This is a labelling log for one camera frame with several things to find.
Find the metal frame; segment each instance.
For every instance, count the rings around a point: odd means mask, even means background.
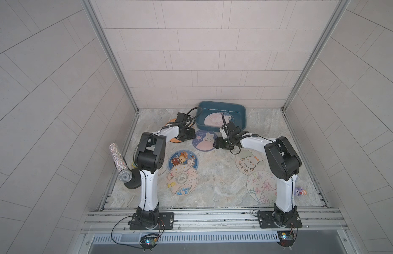
[[[291,105],[292,100],[294,99],[295,95],[297,94],[299,88],[304,83],[305,78],[307,77],[308,73],[310,72],[312,66],[314,65],[316,59],[318,58],[319,54],[321,53],[323,47],[325,46],[326,42],[328,41],[329,37],[331,36],[333,30],[336,27],[336,24],[339,22],[340,18],[342,17],[343,13],[346,10],[346,6],[349,4],[351,0],[340,0],[339,3],[336,5],[335,10],[332,13],[331,18],[326,24],[324,31],[321,34],[318,42],[315,45],[314,50],[311,52],[310,57],[308,58],[307,62],[305,63],[304,68],[302,69],[297,81],[294,84],[294,87],[291,90],[290,95],[285,100],[284,105],[281,109],[285,112],[288,107]]]
[[[123,87],[124,92],[126,93],[128,99],[130,100],[130,103],[133,105],[134,110],[136,111],[136,114],[138,113],[139,109],[137,107],[136,101],[133,98],[133,95],[131,94],[126,79],[124,79],[122,70],[119,67],[119,64],[117,63],[117,60],[115,56],[113,55],[113,51],[110,47],[110,44],[106,38],[106,35],[103,32],[103,29],[97,19],[96,13],[93,10],[92,4],[90,3],[90,0],[81,0],[81,4],[83,6],[83,9],[85,10],[90,23],[92,24],[93,30],[95,31],[97,38],[100,41],[100,44],[102,45],[102,48],[104,49],[107,58],[109,59],[110,64],[112,65],[112,69],[115,72],[120,84]]]

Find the microphone grille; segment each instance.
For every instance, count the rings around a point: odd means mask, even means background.
[[[132,176],[133,176],[133,173],[128,169],[124,169],[119,172],[119,180],[122,182],[130,181]]]

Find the mounting plate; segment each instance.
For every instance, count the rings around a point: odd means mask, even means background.
[[[174,213],[159,213],[158,221],[162,220],[165,226],[165,230],[171,230],[174,227]],[[140,224],[140,217],[136,213],[133,214],[132,220],[128,222],[130,225],[130,230],[148,230],[145,226],[137,226],[130,224],[131,222],[135,224]]]

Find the tiled wall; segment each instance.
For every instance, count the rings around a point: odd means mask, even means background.
[[[0,254],[64,254],[134,110],[79,0],[0,0]]]
[[[363,254],[393,254],[393,0],[352,0],[287,116]]]
[[[281,107],[337,4],[91,2],[140,108]]]

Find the cable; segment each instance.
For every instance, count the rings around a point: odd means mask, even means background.
[[[118,223],[116,223],[116,225],[113,227],[112,231],[110,232],[110,238],[112,238],[112,241],[113,241],[114,243],[116,243],[116,244],[125,245],[125,246],[129,246],[129,247],[133,247],[133,248],[136,248],[136,249],[141,249],[141,250],[143,250],[143,248],[136,247],[136,246],[132,246],[132,245],[130,245],[130,244],[118,243],[118,242],[116,242],[116,241],[113,239],[113,230],[115,229],[115,227],[116,227],[122,220],[124,220],[125,218],[128,218],[128,217],[132,217],[132,215],[131,215],[131,216],[124,217],[124,218],[121,219]]]

